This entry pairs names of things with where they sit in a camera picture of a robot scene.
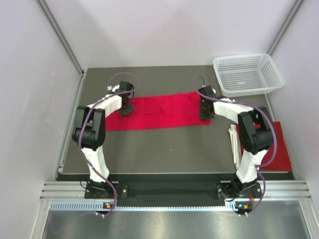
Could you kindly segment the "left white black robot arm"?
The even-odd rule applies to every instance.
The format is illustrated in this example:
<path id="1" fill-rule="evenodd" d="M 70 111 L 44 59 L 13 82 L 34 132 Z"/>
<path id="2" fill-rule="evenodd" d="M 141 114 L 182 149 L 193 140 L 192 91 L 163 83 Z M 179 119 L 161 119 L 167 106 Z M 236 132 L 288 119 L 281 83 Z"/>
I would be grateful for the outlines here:
<path id="1" fill-rule="evenodd" d="M 106 165 L 103 144 L 106 139 L 106 117 L 115 111 L 126 116 L 134 111 L 130 95 L 134 94 L 133 84 L 121 81 L 108 87 L 109 92 L 96 103 L 78 106 L 72 130 L 72 140 L 77 143 L 90 172 L 87 190 L 109 197 L 113 185 L 107 182 L 110 171 Z"/>

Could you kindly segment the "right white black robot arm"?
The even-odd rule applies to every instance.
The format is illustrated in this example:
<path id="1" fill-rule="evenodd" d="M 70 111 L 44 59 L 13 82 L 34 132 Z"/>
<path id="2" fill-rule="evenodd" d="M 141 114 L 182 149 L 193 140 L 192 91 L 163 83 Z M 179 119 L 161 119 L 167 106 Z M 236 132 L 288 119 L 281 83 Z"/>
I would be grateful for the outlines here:
<path id="1" fill-rule="evenodd" d="M 238 141 L 243 146 L 243 153 L 231 185 L 236 196 L 244 197 L 255 186 L 259 168 L 268 150 L 277 145 L 276 132 L 268 109 L 217 97 L 209 85 L 197 92 L 200 95 L 201 119 L 211 119 L 218 115 L 239 126 Z"/>

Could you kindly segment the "bright pink-red t shirt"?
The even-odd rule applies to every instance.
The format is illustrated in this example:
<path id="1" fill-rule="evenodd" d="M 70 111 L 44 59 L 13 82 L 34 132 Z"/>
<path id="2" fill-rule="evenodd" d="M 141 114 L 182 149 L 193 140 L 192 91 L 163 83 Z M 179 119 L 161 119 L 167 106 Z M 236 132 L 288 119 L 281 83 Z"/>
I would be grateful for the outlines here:
<path id="1" fill-rule="evenodd" d="M 199 101 L 196 92 L 134 98 L 132 113 L 122 116 L 115 111 L 106 117 L 106 131 L 209 125 L 210 119 L 199 118 Z"/>

